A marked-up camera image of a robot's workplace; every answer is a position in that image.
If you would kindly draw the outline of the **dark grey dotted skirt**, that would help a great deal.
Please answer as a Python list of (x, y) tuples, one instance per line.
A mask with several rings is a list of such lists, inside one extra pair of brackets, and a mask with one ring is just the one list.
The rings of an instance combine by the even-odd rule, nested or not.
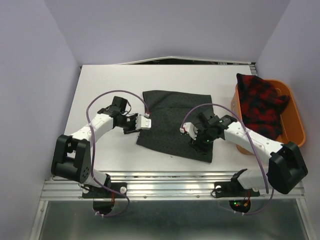
[(144, 91), (142, 96), (149, 107), (151, 129), (139, 133), (137, 145), (168, 155), (212, 162), (212, 143), (209, 144), (208, 151), (197, 153), (190, 146), (191, 138), (180, 132), (181, 123), (191, 109), (212, 103), (210, 95), (149, 90)]

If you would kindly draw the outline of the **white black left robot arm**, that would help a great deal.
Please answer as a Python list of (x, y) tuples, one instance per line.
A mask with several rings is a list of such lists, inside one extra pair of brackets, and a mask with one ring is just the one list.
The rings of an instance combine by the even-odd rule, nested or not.
[(87, 125), (71, 135), (60, 135), (55, 144), (51, 173), (54, 176), (94, 187), (95, 193), (106, 197), (111, 193), (111, 177), (92, 165), (93, 145), (116, 127), (124, 134), (139, 132), (143, 115), (128, 115), (129, 102), (115, 96), (112, 104), (101, 108)]

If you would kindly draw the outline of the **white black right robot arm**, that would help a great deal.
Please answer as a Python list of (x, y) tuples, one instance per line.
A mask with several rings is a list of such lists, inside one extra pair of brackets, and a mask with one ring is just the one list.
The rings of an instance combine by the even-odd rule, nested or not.
[(213, 141), (222, 139), (234, 143), (257, 158), (257, 170), (238, 171), (221, 191), (229, 195), (242, 195), (247, 190), (272, 187), (288, 194), (308, 174), (300, 148), (294, 142), (282, 143), (266, 138), (246, 127), (236, 118), (225, 115), (200, 113), (200, 127), (185, 122), (180, 132), (188, 134), (190, 145), (196, 151), (208, 151)]

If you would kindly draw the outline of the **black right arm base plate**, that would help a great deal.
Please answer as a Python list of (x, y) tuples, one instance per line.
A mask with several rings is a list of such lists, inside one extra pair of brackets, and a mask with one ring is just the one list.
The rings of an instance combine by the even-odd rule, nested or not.
[(252, 188), (244, 189), (238, 182), (217, 181), (214, 183), (211, 196), (214, 198), (259, 197), (260, 192)]

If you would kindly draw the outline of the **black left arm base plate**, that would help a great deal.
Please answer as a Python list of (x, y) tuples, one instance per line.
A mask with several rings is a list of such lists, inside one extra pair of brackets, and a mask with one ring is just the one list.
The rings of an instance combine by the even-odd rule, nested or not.
[[(82, 189), (82, 198), (83, 199), (111, 199), (112, 192), (87, 184), (80, 184), (80, 188)], [(112, 182), (110, 188), (114, 191), (120, 192), (121, 188), (127, 187), (126, 182)]]

